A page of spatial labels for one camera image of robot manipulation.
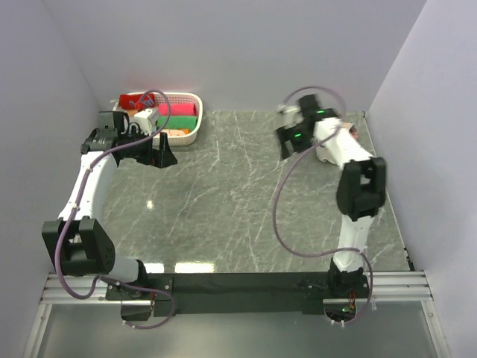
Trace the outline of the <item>red blue cat towel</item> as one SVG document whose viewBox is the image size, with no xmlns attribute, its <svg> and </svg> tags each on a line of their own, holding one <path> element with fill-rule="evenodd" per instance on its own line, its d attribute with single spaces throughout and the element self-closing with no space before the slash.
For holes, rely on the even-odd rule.
<svg viewBox="0 0 477 358">
<path fill-rule="evenodd" d="M 154 95 L 149 94 L 121 94 L 119 96 L 119 106 L 123 110 L 142 111 L 146 108 L 155 107 Z"/>
</svg>

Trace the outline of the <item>white printed towel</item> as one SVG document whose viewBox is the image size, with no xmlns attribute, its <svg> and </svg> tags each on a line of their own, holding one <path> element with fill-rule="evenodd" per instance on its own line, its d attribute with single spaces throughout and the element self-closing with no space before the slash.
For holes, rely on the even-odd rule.
<svg viewBox="0 0 477 358">
<path fill-rule="evenodd" d="M 350 136 L 355 141 L 358 140 L 358 129 L 353 123 L 345 122 L 342 125 L 342 127 L 349 132 Z M 334 157 L 330 154 L 329 150 L 323 145 L 316 148 L 316 155 L 319 161 L 323 163 L 331 163 L 333 165 L 336 164 Z"/>
</svg>

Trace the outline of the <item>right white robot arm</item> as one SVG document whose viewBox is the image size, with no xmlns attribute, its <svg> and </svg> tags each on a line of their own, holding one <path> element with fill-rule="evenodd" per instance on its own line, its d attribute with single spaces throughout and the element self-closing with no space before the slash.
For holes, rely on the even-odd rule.
<svg viewBox="0 0 477 358">
<path fill-rule="evenodd" d="M 280 104 L 277 112 L 285 123 L 276 129 L 283 160 L 314 148 L 341 172 L 336 192 L 341 229 L 330 264 L 338 273 L 327 282 L 330 293 L 343 298 L 354 288 L 348 273 L 362 268 L 370 227 L 385 203 L 386 162 L 365 150 L 334 109 L 321 107 L 316 95 L 303 96 L 296 106 Z"/>
</svg>

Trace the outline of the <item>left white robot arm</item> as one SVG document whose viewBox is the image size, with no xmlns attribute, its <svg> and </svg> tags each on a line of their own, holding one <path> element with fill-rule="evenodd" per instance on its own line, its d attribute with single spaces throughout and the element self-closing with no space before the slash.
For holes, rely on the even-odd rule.
<svg viewBox="0 0 477 358">
<path fill-rule="evenodd" d="M 153 109 L 134 116 L 122 111 L 101 111 L 98 127 L 80 147 L 80 170 L 65 207 L 54 221 L 42 226 L 42 238 L 55 270 L 65 276 L 100 275 L 124 282 L 132 299 L 144 298 L 150 289 L 145 265 L 117 254 L 101 226 L 106 191 L 121 160 L 134 159 L 159 169 L 177 164 L 168 136 L 152 136 Z"/>
</svg>

